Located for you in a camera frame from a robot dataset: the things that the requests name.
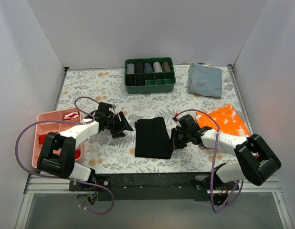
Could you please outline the black boxer underwear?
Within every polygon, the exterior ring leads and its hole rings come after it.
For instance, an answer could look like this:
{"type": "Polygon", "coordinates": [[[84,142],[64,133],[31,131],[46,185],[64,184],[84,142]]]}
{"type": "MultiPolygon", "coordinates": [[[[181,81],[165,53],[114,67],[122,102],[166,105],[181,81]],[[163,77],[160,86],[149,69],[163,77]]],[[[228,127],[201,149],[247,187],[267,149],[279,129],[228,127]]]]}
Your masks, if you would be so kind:
{"type": "Polygon", "coordinates": [[[163,117],[135,122],[135,157],[171,159],[173,149],[163,117]]]}

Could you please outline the orange white patterned cloth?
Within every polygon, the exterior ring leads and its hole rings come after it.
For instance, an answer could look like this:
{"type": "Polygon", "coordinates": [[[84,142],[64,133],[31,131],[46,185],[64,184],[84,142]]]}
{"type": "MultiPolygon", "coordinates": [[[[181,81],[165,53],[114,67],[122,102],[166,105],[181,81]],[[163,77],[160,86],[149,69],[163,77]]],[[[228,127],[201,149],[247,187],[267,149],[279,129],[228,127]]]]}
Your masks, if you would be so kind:
{"type": "Polygon", "coordinates": [[[201,146],[204,148],[215,147],[217,126],[220,127],[217,149],[225,153],[234,154],[236,145],[243,143],[246,137],[250,136],[245,122],[231,104],[206,111],[205,114],[197,112],[196,122],[200,127],[208,126],[213,129],[206,138],[203,138],[201,146]]]}

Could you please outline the light blue cloth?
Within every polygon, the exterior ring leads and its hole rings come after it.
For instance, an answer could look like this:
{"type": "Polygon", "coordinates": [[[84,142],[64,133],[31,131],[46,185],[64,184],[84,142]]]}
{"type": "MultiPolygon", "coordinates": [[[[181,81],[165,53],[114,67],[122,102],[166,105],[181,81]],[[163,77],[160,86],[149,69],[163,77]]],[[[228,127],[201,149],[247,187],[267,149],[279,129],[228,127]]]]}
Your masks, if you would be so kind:
{"type": "Polygon", "coordinates": [[[188,92],[202,96],[221,98],[222,70],[192,63],[188,75],[188,92]]]}

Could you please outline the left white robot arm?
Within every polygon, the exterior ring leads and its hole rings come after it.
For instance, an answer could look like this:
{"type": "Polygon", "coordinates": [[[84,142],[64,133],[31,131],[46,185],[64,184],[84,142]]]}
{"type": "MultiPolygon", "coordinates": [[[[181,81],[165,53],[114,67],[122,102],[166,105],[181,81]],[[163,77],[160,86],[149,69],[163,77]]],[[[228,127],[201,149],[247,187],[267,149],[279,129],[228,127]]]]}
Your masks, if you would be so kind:
{"type": "Polygon", "coordinates": [[[123,112],[115,113],[113,105],[100,102],[98,109],[88,113],[79,125],[46,135],[37,169],[59,178],[79,180],[84,190],[93,190],[95,171],[76,163],[75,151],[81,143],[104,130],[109,130],[113,138],[119,138],[133,128],[123,112]]]}

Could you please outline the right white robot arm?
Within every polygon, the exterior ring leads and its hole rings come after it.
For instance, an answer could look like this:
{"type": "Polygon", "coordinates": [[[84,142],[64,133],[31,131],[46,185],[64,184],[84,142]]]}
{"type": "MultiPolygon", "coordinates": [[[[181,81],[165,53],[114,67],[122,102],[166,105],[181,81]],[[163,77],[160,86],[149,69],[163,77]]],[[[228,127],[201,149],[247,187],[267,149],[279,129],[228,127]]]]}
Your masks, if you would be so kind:
{"type": "Polygon", "coordinates": [[[230,182],[241,180],[260,186],[282,166],[260,135],[244,137],[219,133],[208,126],[199,127],[189,114],[181,118],[175,116],[173,120],[177,122],[177,126],[171,130],[173,149],[183,149],[188,143],[193,143],[237,158],[236,163],[222,163],[214,167],[212,174],[199,182],[201,186],[220,190],[230,182]]]}

